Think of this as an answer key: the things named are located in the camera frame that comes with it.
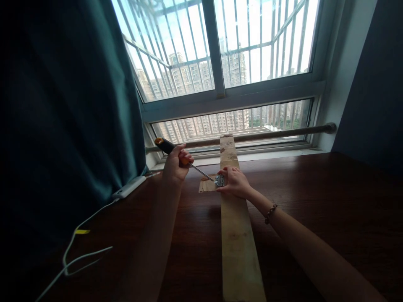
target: yellow tag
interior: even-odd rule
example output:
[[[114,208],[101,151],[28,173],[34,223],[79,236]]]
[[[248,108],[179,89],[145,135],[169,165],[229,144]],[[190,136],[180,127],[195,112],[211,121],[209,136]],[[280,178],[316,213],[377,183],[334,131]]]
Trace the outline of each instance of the yellow tag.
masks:
[[[89,233],[89,230],[77,230],[76,231],[76,234],[88,234]]]

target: curtain rod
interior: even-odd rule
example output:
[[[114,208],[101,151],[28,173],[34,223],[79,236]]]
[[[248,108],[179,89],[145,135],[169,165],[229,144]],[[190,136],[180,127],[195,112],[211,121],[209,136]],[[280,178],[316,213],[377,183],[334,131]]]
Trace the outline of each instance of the curtain rod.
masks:
[[[322,126],[315,127],[307,127],[300,129],[292,129],[292,130],[284,130],[284,131],[275,131],[275,132],[261,132],[255,134],[240,134],[234,135],[235,143],[241,143],[246,141],[257,141],[269,138],[282,138],[288,136],[298,136],[298,135],[307,135],[307,134],[315,134],[315,133],[334,133],[336,132],[336,124],[335,123],[327,123]],[[213,138],[203,141],[190,141],[186,142],[186,149],[191,148],[199,148],[199,147],[208,147],[208,146],[219,146],[220,138]],[[150,152],[160,152],[161,150],[158,147],[146,147],[146,153]]]

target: white cable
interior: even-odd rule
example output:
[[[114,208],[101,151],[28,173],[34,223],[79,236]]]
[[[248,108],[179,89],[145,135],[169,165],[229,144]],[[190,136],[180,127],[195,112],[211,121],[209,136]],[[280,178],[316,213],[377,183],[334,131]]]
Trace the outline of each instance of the white cable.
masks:
[[[67,247],[66,251],[64,252],[63,260],[62,260],[63,268],[65,269],[65,270],[64,270],[64,275],[65,275],[65,276],[71,276],[71,275],[73,275],[73,274],[75,274],[75,273],[81,271],[82,269],[84,269],[84,268],[86,268],[86,267],[88,267],[88,266],[90,266],[90,265],[96,263],[96,262],[99,260],[99,259],[98,259],[98,260],[96,260],[96,261],[94,261],[94,262],[92,262],[92,263],[86,265],[85,267],[82,267],[82,268],[76,270],[74,273],[68,273],[68,270],[67,270],[68,265],[67,265],[67,262],[66,262],[66,258],[67,258],[68,251],[70,250],[70,248],[71,248],[71,246],[72,246],[72,244],[73,244],[74,238],[76,237],[76,231],[77,231],[84,223],[86,223],[87,221],[89,221],[92,217],[94,217],[95,215],[97,215],[97,214],[98,214],[100,211],[102,211],[104,208],[110,206],[111,204],[114,204],[114,203],[115,203],[116,201],[118,201],[118,200],[119,200],[119,199],[117,198],[117,199],[115,199],[114,201],[112,201],[111,203],[107,204],[106,206],[103,206],[103,207],[100,208],[98,211],[96,211],[94,214],[92,214],[89,218],[87,218],[86,220],[84,220],[83,222],[81,222],[81,223],[74,229],[73,236],[71,237],[70,243],[68,244],[68,247]],[[104,251],[106,251],[106,250],[110,250],[111,248],[112,248],[112,247],[107,247],[106,249],[99,250],[99,251],[97,251],[97,252],[95,252],[95,253],[83,255],[83,256],[81,256],[80,258],[84,258],[84,257],[87,257],[87,256],[95,255],[95,254],[104,252]]]
[[[60,271],[60,273],[53,279],[53,281],[47,286],[47,288],[45,288],[45,290],[41,293],[41,295],[38,297],[38,299],[35,300],[35,302],[38,302],[40,299],[42,299],[42,297],[43,297],[43,296],[47,293],[47,291],[53,286],[53,284],[55,284],[55,282],[57,281],[57,279],[59,279],[59,277],[63,274],[63,272],[64,272],[64,274],[65,274],[66,276],[74,275],[75,273],[78,273],[79,271],[82,271],[82,270],[85,269],[86,267],[89,267],[90,265],[93,265],[94,263],[98,262],[102,257],[99,258],[99,259],[96,259],[94,262],[91,262],[90,264],[87,264],[86,266],[84,266],[84,267],[82,267],[82,268],[79,268],[78,270],[76,270],[76,271],[73,272],[73,273],[68,273],[67,268],[68,268],[71,264],[73,264],[73,263],[75,263],[76,261],[81,260],[81,259],[83,259],[83,258],[85,258],[85,257],[93,256],[93,255],[96,255],[96,254],[99,254],[99,253],[108,251],[108,250],[110,250],[110,249],[113,248],[113,246],[110,246],[110,247],[107,247],[107,248],[105,248],[105,249],[102,249],[102,250],[93,252],[93,253],[89,253],[89,254],[82,255],[82,256],[80,256],[80,257],[74,259],[73,261],[71,261],[69,264],[66,263],[67,253],[68,253],[68,251],[70,250],[71,245],[73,244],[74,237],[76,236],[76,231],[79,229],[79,227],[81,227],[84,223],[86,223],[86,222],[89,221],[92,217],[94,217],[95,215],[97,215],[101,210],[103,210],[104,208],[110,206],[111,204],[114,204],[114,203],[115,203],[116,201],[118,201],[118,200],[119,200],[119,199],[117,198],[117,199],[115,199],[114,201],[112,201],[111,203],[107,204],[106,206],[103,206],[103,207],[100,208],[98,211],[96,211],[94,214],[92,214],[89,218],[87,218],[86,220],[84,220],[83,222],[81,222],[81,223],[74,229],[73,236],[71,237],[70,243],[68,244],[68,247],[67,247],[66,251],[64,252],[63,261],[62,261],[63,269],[62,269],[62,270]]]
[[[53,284],[55,284],[55,282],[57,281],[57,279],[59,279],[59,277],[63,274],[63,272],[66,271],[67,267],[69,267],[70,265],[72,265],[72,264],[75,263],[76,261],[81,260],[81,259],[84,258],[84,257],[92,256],[92,255],[98,254],[99,252],[100,252],[100,251],[94,252],[94,253],[90,253],[90,254],[86,254],[86,255],[80,256],[80,257],[74,259],[73,261],[71,261],[68,265],[66,265],[66,267],[64,267],[64,268],[60,271],[60,273],[58,273],[58,275],[52,280],[52,282],[47,286],[47,288],[45,288],[45,290],[44,290],[44,291],[40,294],[40,296],[35,300],[35,302],[38,302],[40,299],[43,298],[43,296],[47,293],[47,291],[53,286]]]

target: wall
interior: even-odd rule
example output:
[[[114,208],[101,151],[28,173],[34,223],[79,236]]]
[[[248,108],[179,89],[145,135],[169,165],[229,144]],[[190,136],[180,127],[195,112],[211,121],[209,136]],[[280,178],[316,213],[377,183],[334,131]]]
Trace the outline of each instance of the wall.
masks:
[[[334,52],[326,70],[325,92],[320,100],[318,125],[333,122],[337,126],[354,80],[358,62],[373,17],[377,0],[339,0],[332,40]],[[320,134],[316,145],[331,151],[336,134]]]
[[[403,1],[378,0],[332,151],[402,170]]]

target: metal hinge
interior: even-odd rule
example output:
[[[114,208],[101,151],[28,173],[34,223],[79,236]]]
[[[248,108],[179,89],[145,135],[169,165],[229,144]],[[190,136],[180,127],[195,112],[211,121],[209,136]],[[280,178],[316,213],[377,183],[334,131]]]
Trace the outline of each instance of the metal hinge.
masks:
[[[216,177],[215,177],[215,185],[217,186],[217,187],[223,187],[223,186],[225,186],[225,184],[224,184],[224,175],[217,175]]]

